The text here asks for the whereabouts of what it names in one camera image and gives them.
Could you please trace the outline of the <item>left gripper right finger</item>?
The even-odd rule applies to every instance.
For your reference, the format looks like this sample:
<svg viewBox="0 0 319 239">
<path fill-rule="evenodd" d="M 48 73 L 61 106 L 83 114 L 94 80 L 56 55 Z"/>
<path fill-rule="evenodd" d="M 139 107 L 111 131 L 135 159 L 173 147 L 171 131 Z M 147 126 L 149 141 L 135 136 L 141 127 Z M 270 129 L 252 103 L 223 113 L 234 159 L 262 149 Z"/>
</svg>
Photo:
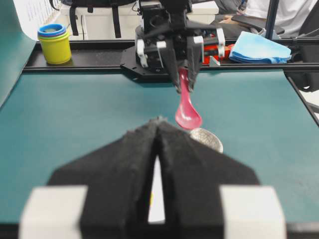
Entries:
<svg viewBox="0 0 319 239">
<path fill-rule="evenodd" d="M 255 171 L 183 130 L 157 124 L 168 219 L 180 239 L 284 239 L 276 190 Z"/>
</svg>

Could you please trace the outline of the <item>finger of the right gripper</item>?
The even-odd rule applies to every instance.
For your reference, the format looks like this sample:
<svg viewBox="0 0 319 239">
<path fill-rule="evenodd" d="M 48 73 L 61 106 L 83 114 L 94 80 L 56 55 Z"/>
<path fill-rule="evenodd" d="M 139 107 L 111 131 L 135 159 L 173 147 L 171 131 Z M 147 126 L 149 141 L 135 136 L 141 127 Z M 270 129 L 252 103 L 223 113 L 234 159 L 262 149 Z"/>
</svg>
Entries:
<svg viewBox="0 0 319 239">
<path fill-rule="evenodd" d="M 159 53 L 160 61 L 166 69 L 176 91 L 180 94 L 180 81 L 177 67 L 177 59 L 172 40 L 158 41 L 157 50 Z"/>
<path fill-rule="evenodd" d="M 204 61 L 204 40 L 202 36 L 187 38 L 188 90 L 193 91 L 196 77 Z"/>
</svg>

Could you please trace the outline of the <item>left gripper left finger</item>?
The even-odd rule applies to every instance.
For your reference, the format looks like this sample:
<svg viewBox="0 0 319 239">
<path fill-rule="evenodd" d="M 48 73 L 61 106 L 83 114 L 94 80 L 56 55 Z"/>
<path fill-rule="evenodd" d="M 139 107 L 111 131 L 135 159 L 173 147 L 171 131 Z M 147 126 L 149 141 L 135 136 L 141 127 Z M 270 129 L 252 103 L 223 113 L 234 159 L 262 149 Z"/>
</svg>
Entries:
<svg viewBox="0 0 319 239">
<path fill-rule="evenodd" d="M 120 239 L 147 215 L 159 119 L 56 168 L 33 188 L 20 218 L 21 239 Z"/>
</svg>

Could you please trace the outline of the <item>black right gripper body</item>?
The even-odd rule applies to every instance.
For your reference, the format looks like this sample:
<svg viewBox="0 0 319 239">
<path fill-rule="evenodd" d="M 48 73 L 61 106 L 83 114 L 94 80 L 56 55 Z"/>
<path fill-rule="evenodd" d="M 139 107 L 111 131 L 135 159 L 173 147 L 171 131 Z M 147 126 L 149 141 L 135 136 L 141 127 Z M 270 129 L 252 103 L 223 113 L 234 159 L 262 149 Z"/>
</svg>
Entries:
<svg viewBox="0 0 319 239">
<path fill-rule="evenodd" d="M 172 40 L 177 66 L 187 66 L 187 38 L 202 36 L 204 47 L 216 45 L 218 56 L 225 55 L 225 36 L 219 26 L 194 21 L 190 15 L 194 6 L 209 7 L 209 0 L 147 0 L 137 1 L 140 26 L 136 29 L 136 59 L 142 67 L 163 67 L 157 50 L 157 42 Z"/>
</svg>

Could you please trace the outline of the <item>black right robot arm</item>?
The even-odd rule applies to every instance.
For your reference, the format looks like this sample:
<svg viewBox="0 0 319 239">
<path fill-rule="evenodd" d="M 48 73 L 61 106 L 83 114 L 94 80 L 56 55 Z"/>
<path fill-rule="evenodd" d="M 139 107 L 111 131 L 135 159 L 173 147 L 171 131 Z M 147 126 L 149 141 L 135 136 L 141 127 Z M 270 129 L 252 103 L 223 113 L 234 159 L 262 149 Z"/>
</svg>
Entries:
<svg viewBox="0 0 319 239">
<path fill-rule="evenodd" d="M 160 0 L 140 5 L 141 26 L 136 29 L 135 52 L 140 66 L 148 70 L 166 70 L 178 93 L 178 70 L 187 70 L 187 87 L 193 91 L 196 77 L 207 56 L 206 45 L 217 47 L 215 54 L 225 55 L 225 35 L 219 25 L 192 21 L 191 0 Z"/>
</svg>

